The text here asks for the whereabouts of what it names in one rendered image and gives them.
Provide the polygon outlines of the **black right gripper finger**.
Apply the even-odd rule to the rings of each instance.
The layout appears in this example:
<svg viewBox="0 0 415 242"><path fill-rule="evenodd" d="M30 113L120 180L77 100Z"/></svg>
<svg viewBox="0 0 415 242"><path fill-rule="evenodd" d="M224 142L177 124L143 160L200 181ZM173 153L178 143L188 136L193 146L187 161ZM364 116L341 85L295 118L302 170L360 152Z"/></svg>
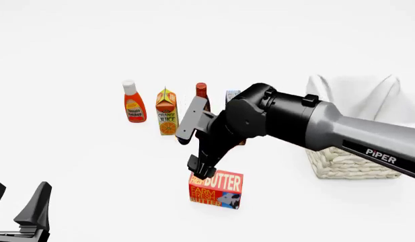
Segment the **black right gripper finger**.
<svg viewBox="0 0 415 242"><path fill-rule="evenodd" d="M188 162L187 162L187 167L189 169L189 171L191 171L194 174L199 174L199 158L196 157L195 155L190 155Z"/></svg>
<svg viewBox="0 0 415 242"><path fill-rule="evenodd" d="M199 179L212 178L216 172L215 165L239 143L199 141L198 158L199 174L194 174Z"/></svg>

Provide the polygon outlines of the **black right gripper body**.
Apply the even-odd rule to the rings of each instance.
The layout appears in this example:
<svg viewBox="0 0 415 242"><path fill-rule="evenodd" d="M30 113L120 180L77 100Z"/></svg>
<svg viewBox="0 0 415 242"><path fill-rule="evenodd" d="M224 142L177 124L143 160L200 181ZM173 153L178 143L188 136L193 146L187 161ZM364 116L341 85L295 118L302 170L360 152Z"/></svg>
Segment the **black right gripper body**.
<svg viewBox="0 0 415 242"><path fill-rule="evenodd" d="M202 111L197 129L196 137L204 149L232 149L248 139L228 123L226 110L217 116Z"/></svg>

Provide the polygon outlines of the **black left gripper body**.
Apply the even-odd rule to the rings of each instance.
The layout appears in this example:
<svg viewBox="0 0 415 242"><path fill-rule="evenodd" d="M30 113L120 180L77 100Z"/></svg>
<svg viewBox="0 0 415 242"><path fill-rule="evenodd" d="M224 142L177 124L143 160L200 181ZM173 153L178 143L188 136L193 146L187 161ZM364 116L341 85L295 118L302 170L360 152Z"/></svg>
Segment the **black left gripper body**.
<svg viewBox="0 0 415 242"><path fill-rule="evenodd" d="M19 231L0 231L0 242L47 242L49 231L35 226L21 226Z"/></svg>

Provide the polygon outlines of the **red butter box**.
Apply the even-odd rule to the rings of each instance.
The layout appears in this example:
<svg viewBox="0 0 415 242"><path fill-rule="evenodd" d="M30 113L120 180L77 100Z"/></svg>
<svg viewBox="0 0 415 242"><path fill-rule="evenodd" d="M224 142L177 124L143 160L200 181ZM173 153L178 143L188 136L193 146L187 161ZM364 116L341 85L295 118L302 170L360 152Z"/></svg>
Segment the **red butter box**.
<svg viewBox="0 0 415 242"><path fill-rule="evenodd" d="M212 178L199 179L191 173L188 185L192 202L239 209L243 174L217 170Z"/></svg>

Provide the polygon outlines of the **white woven basket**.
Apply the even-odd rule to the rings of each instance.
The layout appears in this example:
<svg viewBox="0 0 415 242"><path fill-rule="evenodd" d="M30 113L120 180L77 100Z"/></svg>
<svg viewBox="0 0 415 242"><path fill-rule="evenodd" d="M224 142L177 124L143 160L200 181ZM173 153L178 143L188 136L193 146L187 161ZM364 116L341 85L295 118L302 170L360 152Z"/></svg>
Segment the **white woven basket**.
<svg viewBox="0 0 415 242"><path fill-rule="evenodd" d="M415 95L393 75L309 77L306 92L332 102L345 116L415 128ZM401 174L336 147L306 151L320 179L394 179Z"/></svg>

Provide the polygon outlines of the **grey plate on black stalk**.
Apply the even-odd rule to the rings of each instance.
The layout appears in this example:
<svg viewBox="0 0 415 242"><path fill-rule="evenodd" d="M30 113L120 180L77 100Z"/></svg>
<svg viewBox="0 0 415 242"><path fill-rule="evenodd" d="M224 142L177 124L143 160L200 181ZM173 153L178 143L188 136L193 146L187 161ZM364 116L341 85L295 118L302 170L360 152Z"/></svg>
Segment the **grey plate on black stalk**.
<svg viewBox="0 0 415 242"><path fill-rule="evenodd" d="M205 98L194 96L192 99L190 106L186 110L184 118L176 131L176 137L181 145L187 145L190 142L194 131L198 127L205 104Z"/></svg>

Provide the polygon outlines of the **white blue milk carton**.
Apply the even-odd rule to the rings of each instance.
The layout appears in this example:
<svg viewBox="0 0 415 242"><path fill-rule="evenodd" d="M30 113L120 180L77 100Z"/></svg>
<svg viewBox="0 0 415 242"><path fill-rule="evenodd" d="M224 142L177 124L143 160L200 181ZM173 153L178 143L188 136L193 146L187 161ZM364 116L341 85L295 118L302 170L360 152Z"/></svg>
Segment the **white blue milk carton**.
<svg viewBox="0 0 415 242"><path fill-rule="evenodd" d="M237 95L241 93L241 90L227 90L225 93L225 107L228 106L228 103Z"/></svg>

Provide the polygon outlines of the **dark sauce bottle red cap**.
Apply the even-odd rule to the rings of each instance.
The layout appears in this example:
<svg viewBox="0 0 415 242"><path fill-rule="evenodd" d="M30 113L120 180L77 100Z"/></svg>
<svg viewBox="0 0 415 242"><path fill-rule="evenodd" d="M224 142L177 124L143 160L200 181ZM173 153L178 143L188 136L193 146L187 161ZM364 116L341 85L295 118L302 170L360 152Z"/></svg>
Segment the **dark sauce bottle red cap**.
<svg viewBox="0 0 415 242"><path fill-rule="evenodd" d="M204 106L204 110L210 112L211 111L211 105L210 105L210 101L207 95L207 86L205 83L200 82L196 84L196 96L199 96L201 98L205 98L206 99L206 104Z"/></svg>

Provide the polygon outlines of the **orange juice carton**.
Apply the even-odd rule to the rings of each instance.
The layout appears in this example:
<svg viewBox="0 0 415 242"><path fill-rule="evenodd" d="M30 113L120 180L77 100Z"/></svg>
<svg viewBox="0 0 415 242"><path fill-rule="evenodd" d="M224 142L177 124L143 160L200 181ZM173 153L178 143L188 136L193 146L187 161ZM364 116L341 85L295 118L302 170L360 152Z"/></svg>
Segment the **orange juice carton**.
<svg viewBox="0 0 415 242"><path fill-rule="evenodd" d="M178 107L175 93L164 88L157 94L155 108L160 134L175 134L179 126Z"/></svg>

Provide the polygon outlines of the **red tomato ketchup bottle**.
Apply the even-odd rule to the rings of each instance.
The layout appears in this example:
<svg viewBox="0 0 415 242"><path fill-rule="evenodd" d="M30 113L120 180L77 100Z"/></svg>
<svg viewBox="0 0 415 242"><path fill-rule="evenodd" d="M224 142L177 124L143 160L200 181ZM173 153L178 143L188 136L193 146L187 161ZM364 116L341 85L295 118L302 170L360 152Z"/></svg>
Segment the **red tomato ketchup bottle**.
<svg viewBox="0 0 415 242"><path fill-rule="evenodd" d="M147 113L144 102L137 91L133 80L122 82L124 88L124 106L127 118L130 122L144 122L147 120Z"/></svg>

